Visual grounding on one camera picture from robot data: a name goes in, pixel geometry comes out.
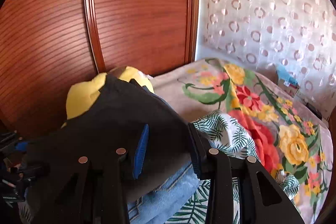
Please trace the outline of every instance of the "silver bolt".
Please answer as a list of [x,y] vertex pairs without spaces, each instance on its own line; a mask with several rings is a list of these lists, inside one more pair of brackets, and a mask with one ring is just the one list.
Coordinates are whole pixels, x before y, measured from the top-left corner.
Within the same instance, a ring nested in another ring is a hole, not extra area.
[[116,150],[116,152],[117,152],[118,155],[123,155],[123,154],[126,153],[126,149],[125,148],[118,148]]
[[84,163],[86,163],[86,162],[87,162],[87,157],[80,157],[80,158],[78,159],[78,162],[79,162],[80,164],[84,164]]
[[219,153],[219,151],[216,148],[210,148],[209,153],[212,154],[212,155],[217,155]]
[[257,159],[254,157],[254,156],[248,156],[247,157],[247,160],[248,160],[248,162],[250,162],[250,163],[255,163],[256,161],[257,161]]

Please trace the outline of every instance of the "wooden wardrobe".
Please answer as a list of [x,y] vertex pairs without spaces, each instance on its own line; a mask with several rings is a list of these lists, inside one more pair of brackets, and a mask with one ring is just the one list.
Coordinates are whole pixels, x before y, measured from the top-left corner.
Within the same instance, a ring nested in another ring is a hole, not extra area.
[[129,65],[158,75],[194,59],[198,0],[5,0],[0,120],[36,137],[62,125],[71,85]]

